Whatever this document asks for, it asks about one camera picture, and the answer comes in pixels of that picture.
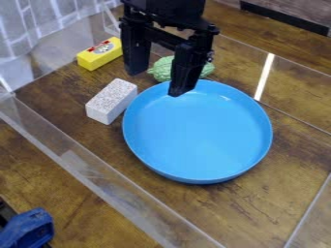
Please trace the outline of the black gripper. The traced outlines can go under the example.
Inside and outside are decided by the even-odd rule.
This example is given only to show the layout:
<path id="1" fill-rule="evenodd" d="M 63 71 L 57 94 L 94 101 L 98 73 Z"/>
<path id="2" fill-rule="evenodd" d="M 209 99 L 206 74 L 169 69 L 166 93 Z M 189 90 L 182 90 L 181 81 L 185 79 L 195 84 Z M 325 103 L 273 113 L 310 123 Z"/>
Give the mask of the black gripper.
<path id="1" fill-rule="evenodd" d="M 169 95 L 179 97 L 195 88 L 203 68 L 214 60 L 211 48 L 219 28 L 202 16 L 206 0 L 121 0 L 125 16 L 121 23 L 125 68 L 131 76 L 149 67 L 151 43 L 175 49 Z M 163 30 L 193 30 L 187 38 Z"/>

